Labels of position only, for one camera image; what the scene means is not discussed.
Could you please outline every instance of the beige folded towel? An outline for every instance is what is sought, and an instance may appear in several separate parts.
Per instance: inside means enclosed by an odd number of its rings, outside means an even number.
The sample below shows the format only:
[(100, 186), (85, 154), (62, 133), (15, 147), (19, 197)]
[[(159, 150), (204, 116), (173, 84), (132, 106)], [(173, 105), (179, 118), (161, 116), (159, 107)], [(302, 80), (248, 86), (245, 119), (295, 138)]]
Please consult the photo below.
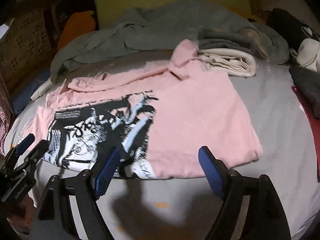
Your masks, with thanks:
[(207, 68), (221, 67), (230, 76), (252, 77), (256, 74), (256, 61), (253, 56), (236, 49), (201, 49), (199, 59)]

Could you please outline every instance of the blue gripper pad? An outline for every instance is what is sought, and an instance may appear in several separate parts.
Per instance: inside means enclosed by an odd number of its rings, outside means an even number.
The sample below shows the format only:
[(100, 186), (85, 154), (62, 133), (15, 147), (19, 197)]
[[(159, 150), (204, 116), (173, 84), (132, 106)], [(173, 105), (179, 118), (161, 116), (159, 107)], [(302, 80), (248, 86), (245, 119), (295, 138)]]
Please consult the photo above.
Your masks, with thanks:
[(29, 133), (27, 137), (17, 145), (16, 156), (21, 156), (34, 141), (35, 136), (32, 133)]
[(118, 151), (118, 148), (116, 148), (96, 179), (96, 183), (95, 183), (96, 198), (99, 198), (105, 195), (105, 193), (107, 192), (111, 179), (115, 174), (115, 171), (119, 166), (119, 163), (120, 163), (120, 153)]
[(223, 191), (223, 180), (208, 156), (209, 154), (212, 155), (207, 146), (201, 147), (198, 152), (199, 163), (204, 171), (205, 176), (207, 177), (212, 192), (223, 200), (225, 197)]

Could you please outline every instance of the white cloth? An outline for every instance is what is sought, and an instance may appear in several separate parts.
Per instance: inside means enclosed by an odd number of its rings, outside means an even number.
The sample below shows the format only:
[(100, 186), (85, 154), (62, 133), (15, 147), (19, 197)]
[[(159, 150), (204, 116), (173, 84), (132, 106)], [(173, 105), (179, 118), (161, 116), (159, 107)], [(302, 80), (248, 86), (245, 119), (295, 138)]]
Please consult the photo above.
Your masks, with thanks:
[(207, 67), (220, 67), (230, 76), (252, 77), (256, 74), (256, 61), (253, 56), (236, 49), (201, 49), (199, 59)]
[(297, 63), (314, 72), (320, 72), (320, 43), (314, 39), (304, 39), (300, 44)]
[(47, 81), (41, 84), (40, 87), (32, 94), (31, 100), (36, 101), (39, 97), (44, 95), (50, 88), (53, 86), (51, 79), (49, 78)]

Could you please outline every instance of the screw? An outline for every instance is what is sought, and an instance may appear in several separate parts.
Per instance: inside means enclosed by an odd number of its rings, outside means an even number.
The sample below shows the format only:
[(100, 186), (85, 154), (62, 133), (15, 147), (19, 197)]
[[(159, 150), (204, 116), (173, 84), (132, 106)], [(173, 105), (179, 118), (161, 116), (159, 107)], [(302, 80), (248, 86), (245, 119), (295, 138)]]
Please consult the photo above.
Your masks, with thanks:
[(266, 174), (262, 174), (262, 175), (261, 175), (261, 178), (262, 178), (264, 181), (268, 181), (268, 180), (269, 180), (269, 177), (268, 177)]
[(90, 174), (90, 170), (82, 171), (82, 176), (88, 176)]
[(228, 173), (231, 175), (231, 176), (236, 176), (237, 175), (237, 172), (235, 170), (229, 170)]
[(56, 181), (59, 178), (60, 178), (59, 175), (53, 175), (53, 176), (51, 176), (50, 180), (51, 181)]

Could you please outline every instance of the red cloth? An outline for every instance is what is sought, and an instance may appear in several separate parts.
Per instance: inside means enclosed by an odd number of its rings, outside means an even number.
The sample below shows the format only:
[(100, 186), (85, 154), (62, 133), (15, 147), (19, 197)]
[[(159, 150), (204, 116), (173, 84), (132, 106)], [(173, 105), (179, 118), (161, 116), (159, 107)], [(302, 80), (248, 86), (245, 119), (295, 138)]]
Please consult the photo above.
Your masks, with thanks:
[(313, 140), (315, 142), (317, 160), (318, 160), (317, 177), (318, 177), (318, 182), (320, 182), (320, 170), (319, 170), (319, 167), (320, 167), (320, 119), (316, 118), (313, 115), (312, 106), (304, 97), (303, 93), (295, 86), (292, 86), (291, 88), (293, 92), (296, 94), (300, 104), (302, 105), (304, 112), (310, 123), (310, 127), (313, 133)]

